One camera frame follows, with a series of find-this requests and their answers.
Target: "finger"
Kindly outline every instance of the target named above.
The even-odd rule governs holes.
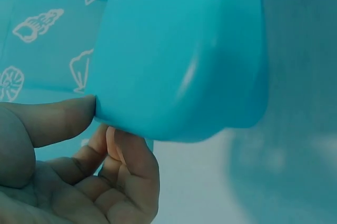
[[[123,164],[114,141],[114,129],[112,127],[106,127],[105,133],[105,149],[107,149],[108,155],[103,162],[98,176],[85,178],[75,185],[78,190],[93,202],[105,191],[118,187],[118,180],[122,177],[120,176],[120,171],[124,170],[121,169]]]
[[[21,120],[34,147],[43,147],[79,135],[90,125],[95,113],[95,97],[91,95],[52,104],[1,105]]]
[[[62,157],[47,162],[66,183],[79,183],[95,173],[106,157],[106,130],[106,125],[100,125],[88,144],[80,148],[72,158]]]
[[[121,162],[107,156],[98,176],[87,177],[77,183],[75,187],[92,202],[95,202],[100,195],[115,188],[120,166]]]
[[[160,190],[156,158],[143,138],[116,130],[114,139],[131,174],[125,181],[126,196],[131,204],[147,215],[156,215]]]

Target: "turquoise plastic object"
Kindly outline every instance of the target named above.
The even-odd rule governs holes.
[[[250,127],[267,101],[261,0],[108,0],[87,92],[96,118],[149,139]]]

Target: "hand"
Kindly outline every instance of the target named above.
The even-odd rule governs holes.
[[[72,158],[36,162],[34,148],[77,136],[94,110],[92,96],[0,103],[0,223],[151,223],[159,169],[144,139],[101,125]]]

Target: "turquoise fabric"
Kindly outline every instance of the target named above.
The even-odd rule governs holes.
[[[0,101],[49,103],[83,95],[106,0],[0,0]],[[37,149],[69,156],[97,127]]]

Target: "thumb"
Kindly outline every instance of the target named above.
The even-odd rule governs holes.
[[[22,105],[0,103],[14,113],[25,126],[35,148],[73,138],[82,133],[95,114],[95,96],[66,101]]]

